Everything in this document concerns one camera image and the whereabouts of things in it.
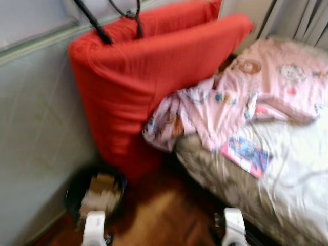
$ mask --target gray wall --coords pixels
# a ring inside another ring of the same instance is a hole
[[[21,245],[58,216],[69,176],[96,152],[68,43],[0,66],[0,245]]]

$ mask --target pink bedsheet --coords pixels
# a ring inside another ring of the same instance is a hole
[[[143,136],[154,147],[172,151],[177,138],[197,132],[204,148],[212,151],[248,121],[309,124],[327,104],[324,62],[293,43],[259,40],[221,75],[165,98]]]

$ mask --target white curtain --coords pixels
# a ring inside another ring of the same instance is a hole
[[[328,0],[276,0],[260,37],[270,34],[328,50]]]

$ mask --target red pillow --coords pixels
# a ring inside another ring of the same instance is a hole
[[[192,1],[140,15],[137,26],[121,19],[105,26],[113,40],[95,32],[69,48],[72,69],[94,140],[104,160],[128,181],[157,169],[162,154],[141,136],[159,102],[176,90],[211,76],[252,28],[244,16],[217,22],[221,0]]]

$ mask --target magazine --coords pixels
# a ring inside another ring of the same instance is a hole
[[[222,154],[256,178],[262,178],[272,155],[240,136],[233,136],[221,149]]]

